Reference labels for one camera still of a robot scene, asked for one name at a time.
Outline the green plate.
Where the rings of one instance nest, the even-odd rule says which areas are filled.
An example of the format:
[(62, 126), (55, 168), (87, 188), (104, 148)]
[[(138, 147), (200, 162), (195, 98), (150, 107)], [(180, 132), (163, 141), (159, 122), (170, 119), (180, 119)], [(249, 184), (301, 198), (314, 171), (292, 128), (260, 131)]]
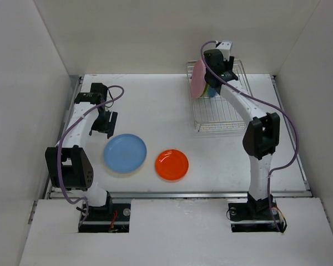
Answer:
[(209, 90), (209, 85), (205, 84), (205, 88), (204, 88), (204, 91), (201, 95), (201, 98), (208, 97), (208, 90)]

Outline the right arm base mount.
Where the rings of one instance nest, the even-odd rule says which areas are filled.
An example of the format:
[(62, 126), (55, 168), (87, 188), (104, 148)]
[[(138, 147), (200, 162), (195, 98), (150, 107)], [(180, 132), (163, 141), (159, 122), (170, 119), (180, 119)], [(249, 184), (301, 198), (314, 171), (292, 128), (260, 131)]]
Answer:
[(286, 218), (277, 204), (273, 202), (271, 213), (269, 205), (258, 214), (252, 214), (246, 202), (229, 202), (226, 212), (231, 222), (233, 233), (277, 232), (284, 233), (287, 229)]

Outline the orange plate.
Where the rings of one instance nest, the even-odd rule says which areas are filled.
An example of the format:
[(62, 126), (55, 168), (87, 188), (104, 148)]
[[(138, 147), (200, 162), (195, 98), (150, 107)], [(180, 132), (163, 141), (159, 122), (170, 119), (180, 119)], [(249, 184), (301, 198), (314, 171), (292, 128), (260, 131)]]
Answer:
[(176, 182), (188, 173), (189, 160), (183, 152), (168, 149), (157, 156), (155, 170), (164, 181)]

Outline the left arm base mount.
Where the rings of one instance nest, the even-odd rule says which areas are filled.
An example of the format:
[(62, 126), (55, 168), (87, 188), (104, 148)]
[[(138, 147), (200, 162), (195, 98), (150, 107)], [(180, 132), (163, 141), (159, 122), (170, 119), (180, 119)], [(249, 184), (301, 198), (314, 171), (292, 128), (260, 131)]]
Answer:
[(128, 233), (130, 225), (131, 203), (107, 196), (105, 205), (100, 207), (76, 208), (80, 212), (79, 233)]

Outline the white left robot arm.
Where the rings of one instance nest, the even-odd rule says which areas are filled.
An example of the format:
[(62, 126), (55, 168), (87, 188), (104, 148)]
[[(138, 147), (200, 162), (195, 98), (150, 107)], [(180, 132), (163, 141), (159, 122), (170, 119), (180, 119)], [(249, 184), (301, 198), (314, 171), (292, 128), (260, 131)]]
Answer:
[(51, 184), (61, 189), (70, 204), (83, 202), (79, 209), (87, 218), (89, 208), (94, 207), (98, 218), (105, 220), (112, 216), (113, 206), (106, 200), (108, 194), (94, 183), (94, 170), (84, 150), (87, 139), (98, 132), (110, 138), (114, 134), (117, 112), (110, 107), (124, 94), (112, 96), (112, 86), (92, 83), (88, 92), (79, 92), (73, 102), (73, 113), (66, 130), (54, 147), (45, 151), (45, 159)]

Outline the light blue plate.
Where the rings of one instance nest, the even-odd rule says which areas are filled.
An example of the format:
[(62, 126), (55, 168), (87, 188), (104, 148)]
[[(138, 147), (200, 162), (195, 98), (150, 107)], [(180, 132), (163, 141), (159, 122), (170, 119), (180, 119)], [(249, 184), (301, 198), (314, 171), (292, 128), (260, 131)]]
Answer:
[(139, 169), (147, 156), (145, 142), (133, 134), (121, 134), (110, 140), (104, 148), (106, 166), (117, 173), (131, 173)]

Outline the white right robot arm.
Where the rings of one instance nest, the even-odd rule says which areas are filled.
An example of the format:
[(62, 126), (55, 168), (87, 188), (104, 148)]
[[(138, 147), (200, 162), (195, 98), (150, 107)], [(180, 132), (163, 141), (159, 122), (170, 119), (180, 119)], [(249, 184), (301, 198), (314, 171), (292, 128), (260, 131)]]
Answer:
[(246, 124), (243, 148), (250, 160), (250, 187), (246, 212), (251, 220), (270, 220), (273, 197), (268, 186), (271, 160), (279, 144), (280, 117), (265, 112), (241, 86), (231, 84), (233, 73), (231, 43), (214, 40), (214, 49), (201, 50), (206, 66), (205, 82), (226, 99)]

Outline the pink plate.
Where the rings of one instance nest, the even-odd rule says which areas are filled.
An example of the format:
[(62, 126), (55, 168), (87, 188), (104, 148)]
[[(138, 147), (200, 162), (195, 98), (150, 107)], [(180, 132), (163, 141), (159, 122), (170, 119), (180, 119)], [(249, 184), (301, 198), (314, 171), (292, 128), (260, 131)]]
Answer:
[(206, 82), (205, 82), (206, 67), (204, 62), (199, 59), (193, 68), (191, 75), (191, 97), (193, 99), (198, 99), (204, 93)]

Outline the dark blue plate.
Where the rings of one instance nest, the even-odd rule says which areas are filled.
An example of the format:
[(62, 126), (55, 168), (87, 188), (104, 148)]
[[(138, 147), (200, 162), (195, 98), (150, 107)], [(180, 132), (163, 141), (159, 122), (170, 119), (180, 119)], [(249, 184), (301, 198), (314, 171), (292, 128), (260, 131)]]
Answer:
[(213, 98), (216, 96), (217, 92), (214, 88), (208, 87), (208, 97)]

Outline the wire dish rack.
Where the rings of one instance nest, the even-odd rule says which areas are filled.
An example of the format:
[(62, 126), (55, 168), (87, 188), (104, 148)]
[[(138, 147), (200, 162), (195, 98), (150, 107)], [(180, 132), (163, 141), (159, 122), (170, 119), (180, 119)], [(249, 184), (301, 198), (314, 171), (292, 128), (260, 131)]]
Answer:
[[(189, 82), (189, 91), (191, 97), (191, 75), (197, 60), (191, 60), (186, 63), (186, 75)], [(241, 86), (248, 94), (253, 95), (245, 74), (243, 63), (240, 59), (234, 60), (233, 72), (238, 77), (238, 81), (233, 80), (236, 88), (237, 84)], [(193, 126), (197, 132), (242, 132), (246, 125), (234, 107), (226, 99), (216, 94), (215, 97), (191, 97), (191, 109), (193, 116)]]

